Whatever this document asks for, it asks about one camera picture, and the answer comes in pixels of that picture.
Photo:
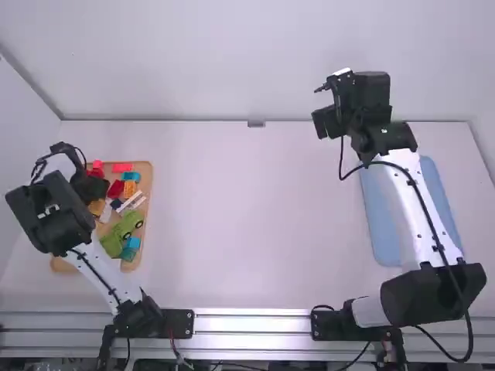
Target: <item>wooden board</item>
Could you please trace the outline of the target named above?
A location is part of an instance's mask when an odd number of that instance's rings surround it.
[[[105,173],[105,178],[110,181],[110,184],[114,182],[115,179],[120,179],[121,178],[121,173],[117,172],[111,172],[111,166],[114,163],[118,162],[105,162],[103,166],[103,170]],[[141,190],[145,196],[146,200],[141,204],[137,210],[139,210],[143,215],[145,216],[145,224],[143,227],[139,228],[138,230],[135,230],[132,233],[132,236],[135,237],[140,237],[141,238],[141,247],[139,248],[138,253],[136,254],[135,258],[133,261],[121,261],[121,271],[122,272],[132,272],[134,271],[138,266],[139,263],[141,263],[141,258],[142,258],[142,252],[145,248],[145,232],[146,232],[146,218],[148,217],[148,205],[151,200],[152,196],[152,181],[153,181],[153,166],[150,162],[147,161],[135,161],[135,162],[130,162],[133,164],[133,172],[138,172],[141,174],[141,181],[138,183],[138,190]],[[87,168],[91,169],[92,164],[88,163]],[[102,237],[105,234],[107,234],[112,228],[113,225],[115,225],[116,222],[118,222],[120,219],[120,216],[115,212],[112,211],[112,215],[110,218],[109,223],[103,224],[100,222],[96,222],[97,227],[97,235],[98,237]],[[58,272],[58,273],[78,273],[78,270],[70,263],[67,263],[65,260],[63,260],[60,257],[52,257],[50,260],[49,265],[52,268],[52,271]]]

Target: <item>white backdrop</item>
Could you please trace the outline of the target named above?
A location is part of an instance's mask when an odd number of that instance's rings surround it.
[[[308,119],[342,66],[397,117],[473,121],[495,174],[491,0],[0,1],[0,46],[65,118]]]
[[[0,277],[21,233],[5,193],[29,180],[34,161],[56,140],[60,120],[0,55]]]

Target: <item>metal bracket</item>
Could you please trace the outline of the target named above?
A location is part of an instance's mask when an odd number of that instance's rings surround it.
[[[170,339],[172,334],[174,339],[191,339],[194,333],[194,311],[192,309],[162,309],[165,319],[162,329],[156,335],[149,338]],[[117,334],[118,338],[125,338],[122,334]]]
[[[344,324],[340,311],[313,311],[311,314],[311,337],[316,342],[349,341],[379,342],[391,337],[402,339],[402,332],[392,327],[361,328]]]

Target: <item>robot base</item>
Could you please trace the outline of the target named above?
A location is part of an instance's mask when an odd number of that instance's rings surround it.
[[[402,332],[398,328],[369,327],[356,324],[352,313],[352,299],[343,304],[339,311],[311,311],[311,336],[317,342],[381,342],[402,343]]]
[[[191,339],[194,332],[194,311],[191,309],[162,309],[162,315],[164,318],[160,328],[147,336],[132,336],[134,337],[147,337],[158,339],[170,339],[172,336],[174,339]],[[116,338],[127,338],[125,334],[117,333]]]

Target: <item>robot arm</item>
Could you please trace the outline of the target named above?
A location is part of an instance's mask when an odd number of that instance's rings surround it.
[[[171,324],[164,311],[111,262],[97,238],[85,203],[104,197],[108,181],[87,175],[73,146],[60,142],[50,149],[51,154],[36,162],[29,184],[8,192],[5,199],[33,246],[75,266],[109,305],[114,320],[104,330],[98,358],[98,369],[105,369],[117,334],[160,337],[171,331],[166,330]]]
[[[378,182],[399,228],[403,273],[381,284],[378,293],[346,301],[339,311],[313,311],[313,339],[379,340],[383,329],[463,315],[469,321],[467,309],[486,275],[481,264],[465,261],[447,234],[426,187],[410,127],[391,122],[390,77],[347,68],[327,77],[315,92],[322,90],[333,92],[334,104],[312,113],[318,137],[341,138],[342,148],[343,136],[351,138],[362,165],[340,174],[340,180],[364,168]]]

